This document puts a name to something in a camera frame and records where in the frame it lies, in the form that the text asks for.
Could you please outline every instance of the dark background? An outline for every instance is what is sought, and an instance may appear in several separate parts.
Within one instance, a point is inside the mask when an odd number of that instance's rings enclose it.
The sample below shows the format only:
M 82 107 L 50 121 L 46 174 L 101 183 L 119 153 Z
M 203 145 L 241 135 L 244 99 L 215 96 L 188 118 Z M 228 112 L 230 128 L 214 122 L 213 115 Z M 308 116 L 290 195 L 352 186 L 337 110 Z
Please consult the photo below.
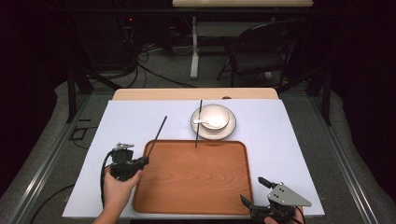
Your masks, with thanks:
M 111 7 L 105 1 L 49 1 L 59 7 Z M 129 1 L 129 7 L 170 7 L 171 1 Z M 332 68 L 332 89 L 344 101 L 344 109 L 356 149 L 379 185 L 396 199 L 396 11 L 393 1 L 315 1 L 313 8 L 344 9 L 353 6 L 358 21 L 345 33 L 348 41 Z M 21 169 L 56 105 L 54 89 L 66 81 L 71 68 L 67 55 L 96 70 L 133 68 L 134 52 L 120 43 L 117 17 L 74 18 L 73 24 L 49 20 L 34 1 L 0 3 L 1 188 Z M 172 46 L 170 25 L 177 18 L 141 21 L 140 37 Z M 309 21 L 312 27 L 298 42 L 290 59 L 291 79 L 317 66 L 325 57 L 340 27 L 339 22 Z M 54 27 L 53 24 L 65 24 Z M 63 34 L 60 44 L 54 31 Z M 82 38 L 76 37 L 76 30 Z M 312 77 L 320 83 L 319 77 Z

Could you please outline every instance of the gray floor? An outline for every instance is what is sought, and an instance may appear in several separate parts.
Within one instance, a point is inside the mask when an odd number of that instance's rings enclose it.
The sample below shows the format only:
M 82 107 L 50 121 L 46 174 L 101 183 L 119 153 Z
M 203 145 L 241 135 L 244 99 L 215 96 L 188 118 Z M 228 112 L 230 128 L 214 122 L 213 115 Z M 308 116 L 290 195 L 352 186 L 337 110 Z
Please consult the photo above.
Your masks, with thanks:
M 198 79 L 190 79 L 191 54 L 154 50 L 140 57 L 141 64 L 162 76 L 189 83 L 195 87 L 228 87 L 229 76 L 217 81 L 216 76 L 226 61 L 221 48 L 201 48 Z M 135 76 L 113 79 L 123 87 Z M 276 83 L 262 76 L 238 77 L 236 87 L 263 86 Z M 0 200 L 0 223 L 28 223 L 38 207 L 54 192 L 76 182 L 87 149 L 95 134 L 95 127 L 111 99 L 113 91 L 102 83 L 92 81 L 92 95 L 78 95 L 79 113 L 72 123 L 68 115 L 66 84 L 56 92 L 58 103 L 48 126 L 38 140 L 32 154 L 20 173 Z M 375 183 L 374 178 L 354 148 L 342 101 L 332 93 L 332 127 L 324 124 L 319 114 L 320 98 L 308 98 L 305 84 L 280 95 L 283 100 L 313 177 L 326 215 L 312 217 L 306 223 L 396 223 L 396 207 L 392 199 Z M 136 82 L 131 88 L 181 88 L 163 78 L 138 69 Z M 83 140 L 69 141 L 75 127 L 89 128 Z M 91 220 L 62 218 L 67 189 L 49 200 L 38 213 L 35 223 L 90 223 Z

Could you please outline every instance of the white table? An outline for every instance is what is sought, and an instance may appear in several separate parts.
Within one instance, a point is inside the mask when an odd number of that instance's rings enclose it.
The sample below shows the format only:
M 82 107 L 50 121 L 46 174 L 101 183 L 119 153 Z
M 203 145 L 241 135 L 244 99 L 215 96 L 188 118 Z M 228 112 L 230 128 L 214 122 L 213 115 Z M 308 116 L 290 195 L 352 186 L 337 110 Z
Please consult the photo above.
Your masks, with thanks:
M 100 214 L 102 204 L 99 176 L 102 162 L 107 152 L 118 142 L 133 143 L 134 158 L 141 157 L 146 143 L 155 137 L 164 116 L 168 116 L 168 119 L 163 126 L 159 139 L 195 139 L 190 118 L 199 104 L 199 100 L 190 99 L 109 101 L 76 186 L 64 209 L 63 217 L 97 217 Z M 283 182 L 310 201 L 313 206 L 304 208 L 306 216 L 324 215 L 318 194 L 281 100 L 204 100 L 203 105 L 207 104 L 227 106 L 236 116 L 236 129 L 224 140 L 241 141 L 247 147 L 255 204 L 269 204 L 266 195 L 271 190 L 257 181 L 258 176 L 262 176 L 275 183 Z M 158 219 L 248 218 L 248 216 L 139 214 L 130 203 L 125 207 L 120 217 Z
M 311 7 L 312 0 L 173 0 L 173 7 Z M 192 79 L 198 78 L 197 36 L 238 36 L 255 22 L 202 22 L 192 17 Z

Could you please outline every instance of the wooden tray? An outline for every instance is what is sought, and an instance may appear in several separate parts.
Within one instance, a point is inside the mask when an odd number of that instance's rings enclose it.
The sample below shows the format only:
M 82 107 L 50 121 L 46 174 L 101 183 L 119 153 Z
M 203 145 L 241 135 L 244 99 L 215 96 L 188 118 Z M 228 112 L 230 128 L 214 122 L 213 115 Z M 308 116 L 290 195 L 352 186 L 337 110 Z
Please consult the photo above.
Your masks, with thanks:
M 153 141 L 146 144 L 145 155 Z M 136 186 L 139 213 L 248 215 L 253 202 L 246 147 L 237 141 L 158 140 Z

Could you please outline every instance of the black office chair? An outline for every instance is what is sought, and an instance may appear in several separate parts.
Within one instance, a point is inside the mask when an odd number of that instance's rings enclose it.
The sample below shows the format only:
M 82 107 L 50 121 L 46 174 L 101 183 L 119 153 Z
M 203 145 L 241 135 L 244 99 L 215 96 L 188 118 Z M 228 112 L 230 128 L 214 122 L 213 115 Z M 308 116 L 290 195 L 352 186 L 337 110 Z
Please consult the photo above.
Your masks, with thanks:
M 236 39 L 227 41 L 225 50 L 229 59 L 217 77 L 229 70 L 231 64 L 231 87 L 234 76 L 262 74 L 282 70 L 290 56 L 292 44 L 302 31 L 301 21 L 277 21 L 253 26 Z M 283 83 L 283 72 L 277 86 Z

